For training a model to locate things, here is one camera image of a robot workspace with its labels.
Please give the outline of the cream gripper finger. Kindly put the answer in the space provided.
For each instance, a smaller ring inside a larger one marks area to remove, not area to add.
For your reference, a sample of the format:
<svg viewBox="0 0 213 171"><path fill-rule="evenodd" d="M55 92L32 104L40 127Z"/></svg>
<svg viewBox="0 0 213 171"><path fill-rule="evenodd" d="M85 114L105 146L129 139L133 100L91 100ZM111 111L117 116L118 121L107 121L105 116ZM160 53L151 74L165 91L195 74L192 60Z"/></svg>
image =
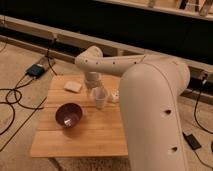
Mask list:
<svg viewBox="0 0 213 171"><path fill-rule="evenodd" d="M87 88L86 89L86 94L87 94L88 97L90 97L91 96L91 89Z"/></svg>

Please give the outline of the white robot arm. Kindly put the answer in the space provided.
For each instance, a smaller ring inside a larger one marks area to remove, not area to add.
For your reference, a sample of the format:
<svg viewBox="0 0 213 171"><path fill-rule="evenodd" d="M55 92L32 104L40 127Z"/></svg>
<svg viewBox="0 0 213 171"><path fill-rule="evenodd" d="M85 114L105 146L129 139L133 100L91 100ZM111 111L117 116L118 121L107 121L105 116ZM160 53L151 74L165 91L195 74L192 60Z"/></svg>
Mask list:
<svg viewBox="0 0 213 171"><path fill-rule="evenodd" d="M105 57L92 46L75 58L85 72L118 76L119 105L132 171L188 171L178 110L190 71L161 55Z"/></svg>

